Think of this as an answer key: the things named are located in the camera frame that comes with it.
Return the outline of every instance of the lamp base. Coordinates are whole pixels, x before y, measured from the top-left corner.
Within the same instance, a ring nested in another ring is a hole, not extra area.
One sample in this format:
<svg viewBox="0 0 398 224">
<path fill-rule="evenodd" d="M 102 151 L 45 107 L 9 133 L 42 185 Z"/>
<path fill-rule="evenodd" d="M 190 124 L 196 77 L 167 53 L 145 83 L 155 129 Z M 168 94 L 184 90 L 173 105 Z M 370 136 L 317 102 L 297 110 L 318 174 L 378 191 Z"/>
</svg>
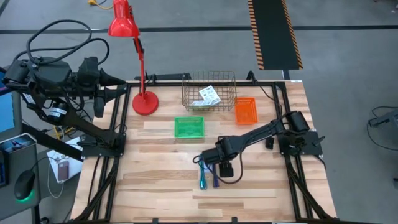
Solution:
<svg viewBox="0 0 398 224">
<path fill-rule="evenodd" d="M 132 99 L 132 108 L 139 115 L 150 115 L 154 113 L 159 106 L 159 99 L 156 94 L 151 91 L 145 91 L 144 99 L 142 99 L 141 94 L 137 94 L 134 99 Z"/>
</svg>

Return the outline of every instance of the black and orange tape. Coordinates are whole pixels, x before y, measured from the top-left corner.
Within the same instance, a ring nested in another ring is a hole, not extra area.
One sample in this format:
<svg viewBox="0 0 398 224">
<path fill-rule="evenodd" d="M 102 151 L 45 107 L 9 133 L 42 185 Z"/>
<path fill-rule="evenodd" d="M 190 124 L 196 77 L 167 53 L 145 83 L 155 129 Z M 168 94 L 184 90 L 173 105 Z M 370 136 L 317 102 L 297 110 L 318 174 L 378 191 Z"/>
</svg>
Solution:
<svg viewBox="0 0 398 224">
<path fill-rule="evenodd" d="M 248 0 L 260 70 L 303 69 L 285 0 Z"/>
</svg>

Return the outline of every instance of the red desk lamp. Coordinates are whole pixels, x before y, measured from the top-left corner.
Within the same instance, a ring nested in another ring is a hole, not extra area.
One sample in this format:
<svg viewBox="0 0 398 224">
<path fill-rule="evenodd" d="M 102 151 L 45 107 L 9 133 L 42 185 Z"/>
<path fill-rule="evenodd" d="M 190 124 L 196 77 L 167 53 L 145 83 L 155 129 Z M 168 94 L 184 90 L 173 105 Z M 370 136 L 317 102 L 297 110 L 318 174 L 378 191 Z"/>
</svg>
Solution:
<svg viewBox="0 0 398 224">
<path fill-rule="evenodd" d="M 114 20 L 109 27 L 108 34 L 113 37 L 133 37 L 134 45 L 141 61 L 141 89 L 132 100 L 132 107 L 140 115 L 150 115 L 159 106 L 159 99 L 155 93 L 145 91 L 144 81 L 144 49 L 139 39 L 139 29 L 134 22 L 132 7 L 127 0 L 114 0 Z"/>
</svg>

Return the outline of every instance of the wood plank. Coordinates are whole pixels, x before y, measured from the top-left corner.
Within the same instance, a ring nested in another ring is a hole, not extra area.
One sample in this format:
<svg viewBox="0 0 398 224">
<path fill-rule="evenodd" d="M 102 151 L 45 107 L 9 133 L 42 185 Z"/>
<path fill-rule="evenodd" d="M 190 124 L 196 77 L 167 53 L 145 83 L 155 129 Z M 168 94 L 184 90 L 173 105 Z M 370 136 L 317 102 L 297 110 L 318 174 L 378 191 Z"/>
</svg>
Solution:
<svg viewBox="0 0 398 224">
<path fill-rule="evenodd" d="M 303 83 L 286 82 L 291 110 L 300 110 L 313 128 L 312 117 Z M 220 183 L 213 189 L 213 176 L 206 174 L 207 190 L 200 190 L 199 167 L 192 158 L 202 150 L 214 147 L 219 135 L 240 135 L 275 119 L 274 102 L 260 88 L 237 87 L 238 96 L 255 97 L 259 122 L 249 126 L 235 125 L 234 110 L 229 112 L 188 112 L 181 105 L 180 87 L 149 87 L 159 97 L 159 109 L 150 116 L 139 116 L 129 106 L 127 111 L 127 144 L 120 160 L 112 222 L 149 222 L 153 217 L 162 222 L 228 222 L 238 217 L 241 222 L 294 220 L 292 201 L 283 157 L 276 142 L 274 150 L 259 142 L 243 154 L 243 179 L 237 184 Z M 272 96 L 271 88 L 264 90 Z M 137 94 L 133 88 L 130 100 Z M 283 103 L 279 92 L 279 101 Z M 112 102 L 105 107 L 104 118 L 95 124 L 107 128 Z M 204 116 L 205 139 L 181 141 L 174 138 L 174 117 Z M 302 156 L 308 189 L 330 215 L 335 215 L 333 201 L 323 164 L 312 156 Z M 87 203 L 95 158 L 83 163 L 72 218 Z M 233 160 L 235 177 L 240 173 L 239 160 Z M 97 172 L 94 188 L 98 186 Z M 105 201 L 101 205 L 104 214 Z M 304 205 L 300 199 L 302 214 Z"/>
</svg>

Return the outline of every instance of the orange container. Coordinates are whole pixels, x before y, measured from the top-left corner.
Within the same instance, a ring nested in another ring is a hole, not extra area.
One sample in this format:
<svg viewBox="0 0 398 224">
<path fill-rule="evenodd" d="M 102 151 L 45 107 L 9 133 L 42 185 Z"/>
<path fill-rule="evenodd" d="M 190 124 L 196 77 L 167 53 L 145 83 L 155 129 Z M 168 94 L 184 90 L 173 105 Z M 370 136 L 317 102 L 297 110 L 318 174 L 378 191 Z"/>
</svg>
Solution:
<svg viewBox="0 0 398 224">
<path fill-rule="evenodd" d="M 253 97 L 237 97 L 235 102 L 236 124 L 258 122 L 256 100 Z"/>
</svg>

